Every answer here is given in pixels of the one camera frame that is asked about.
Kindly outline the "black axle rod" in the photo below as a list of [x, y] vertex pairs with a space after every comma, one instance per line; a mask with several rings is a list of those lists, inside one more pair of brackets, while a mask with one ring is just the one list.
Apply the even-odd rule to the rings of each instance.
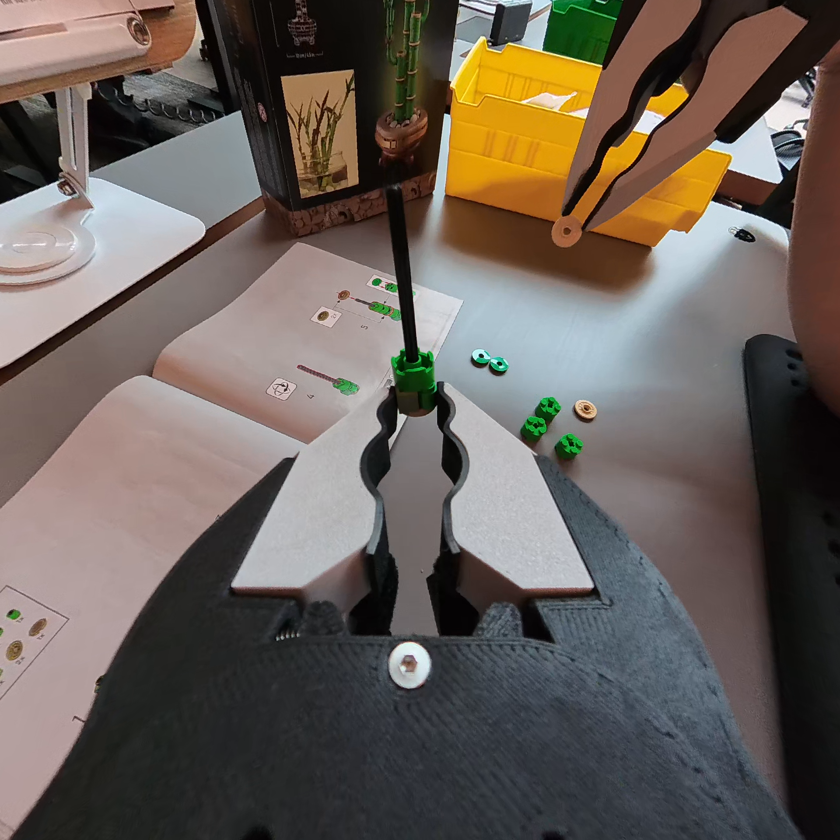
[[403, 346], [406, 365], [419, 362], [414, 294], [408, 248], [403, 185], [399, 182], [385, 185], [388, 225], [397, 285], [397, 296], [402, 314]]

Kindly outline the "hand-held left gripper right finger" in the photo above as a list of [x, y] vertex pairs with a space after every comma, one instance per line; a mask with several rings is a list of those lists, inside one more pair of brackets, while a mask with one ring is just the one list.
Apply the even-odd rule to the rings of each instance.
[[444, 499], [437, 618], [464, 607], [592, 595], [595, 584], [542, 461], [452, 385], [437, 387]]

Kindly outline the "green bin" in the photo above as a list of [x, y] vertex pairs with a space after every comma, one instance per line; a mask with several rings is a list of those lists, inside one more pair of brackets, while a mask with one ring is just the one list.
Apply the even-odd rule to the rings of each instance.
[[552, 1], [542, 50], [602, 65], [622, 1]]

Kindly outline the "black office chair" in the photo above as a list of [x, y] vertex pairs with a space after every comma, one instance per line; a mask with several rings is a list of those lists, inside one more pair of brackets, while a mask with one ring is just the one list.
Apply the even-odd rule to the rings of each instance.
[[770, 135], [773, 151], [785, 170], [789, 171], [801, 159], [809, 119], [799, 119]]

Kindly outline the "green round lego brick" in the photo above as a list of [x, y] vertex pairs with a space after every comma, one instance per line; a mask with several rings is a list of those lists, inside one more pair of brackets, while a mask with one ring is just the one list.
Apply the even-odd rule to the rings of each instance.
[[396, 406], [407, 417], [430, 414], [437, 403], [437, 381], [434, 354], [418, 351], [417, 360], [409, 361], [406, 350], [392, 357], [392, 373]]

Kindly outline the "dark grey box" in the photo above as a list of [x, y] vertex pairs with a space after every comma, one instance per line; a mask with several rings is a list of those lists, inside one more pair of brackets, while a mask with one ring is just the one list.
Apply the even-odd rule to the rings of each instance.
[[488, 44], [505, 46], [517, 43], [526, 34], [532, 13], [532, 1], [495, 2]]

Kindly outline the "dark set box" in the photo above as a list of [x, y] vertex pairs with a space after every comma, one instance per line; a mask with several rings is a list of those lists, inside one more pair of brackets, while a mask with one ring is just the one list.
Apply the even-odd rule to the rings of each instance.
[[213, 2], [266, 209], [296, 237], [434, 192], [457, 1]]

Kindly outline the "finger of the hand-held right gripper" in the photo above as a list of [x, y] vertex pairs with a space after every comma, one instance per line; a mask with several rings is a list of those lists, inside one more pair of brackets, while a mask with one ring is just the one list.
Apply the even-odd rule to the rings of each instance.
[[575, 215], [609, 149], [631, 132], [699, 15], [699, 1], [623, 2], [570, 167], [566, 216]]
[[[686, 100], [648, 135], [637, 157], [612, 179], [591, 211], [581, 217], [583, 230], [594, 230], [620, 214], [717, 139], [718, 117], [726, 111], [721, 108], [717, 47], [732, 24], [741, 18], [739, 5], [700, 5], [692, 36], [671, 68], [665, 70], [651, 96], [662, 95], [676, 80], [681, 80]], [[633, 120], [630, 133], [644, 111]]]

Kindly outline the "instruction sheet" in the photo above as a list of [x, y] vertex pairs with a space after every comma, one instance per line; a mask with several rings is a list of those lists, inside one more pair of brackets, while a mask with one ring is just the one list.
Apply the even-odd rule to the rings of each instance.
[[1, 84], [142, 57], [151, 41], [131, 1], [2, 1]]

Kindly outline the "black perforated panel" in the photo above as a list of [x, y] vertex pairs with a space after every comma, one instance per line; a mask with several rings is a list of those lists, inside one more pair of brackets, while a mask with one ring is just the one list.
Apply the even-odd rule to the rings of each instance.
[[784, 771], [805, 838], [839, 838], [839, 421], [799, 347], [744, 346]]

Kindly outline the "person's right forearm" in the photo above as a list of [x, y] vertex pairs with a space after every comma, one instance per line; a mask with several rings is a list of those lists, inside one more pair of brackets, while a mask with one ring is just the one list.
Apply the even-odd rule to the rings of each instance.
[[820, 62], [794, 196], [787, 286], [813, 391], [839, 415], [839, 45]]

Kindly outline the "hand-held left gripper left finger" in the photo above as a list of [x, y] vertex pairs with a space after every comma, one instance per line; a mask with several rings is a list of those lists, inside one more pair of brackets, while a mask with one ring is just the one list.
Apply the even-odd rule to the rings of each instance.
[[397, 414], [394, 389], [381, 387], [301, 450], [232, 580], [236, 594], [392, 618], [397, 572], [378, 486]]

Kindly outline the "yellow bin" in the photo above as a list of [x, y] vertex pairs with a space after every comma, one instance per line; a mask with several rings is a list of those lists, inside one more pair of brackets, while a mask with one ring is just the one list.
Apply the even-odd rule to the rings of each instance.
[[[472, 47], [451, 82], [445, 192], [514, 213], [561, 216], [565, 184], [602, 68], [519, 45]], [[561, 111], [522, 104], [549, 91], [578, 92]], [[622, 213], [600, 235], [654, 247], [672, 230], [687, 233], [705, 213], [732, 156], [709, 149]]]

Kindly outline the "open instruction booklet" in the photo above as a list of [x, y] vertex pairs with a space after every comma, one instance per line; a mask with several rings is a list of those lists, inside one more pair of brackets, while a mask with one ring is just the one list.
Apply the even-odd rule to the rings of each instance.
[[174, 562], [390, 380], [402, 308], [393, 275], [295, 244], [102, 398], [2, 507], [2, 838], [55, 776]]

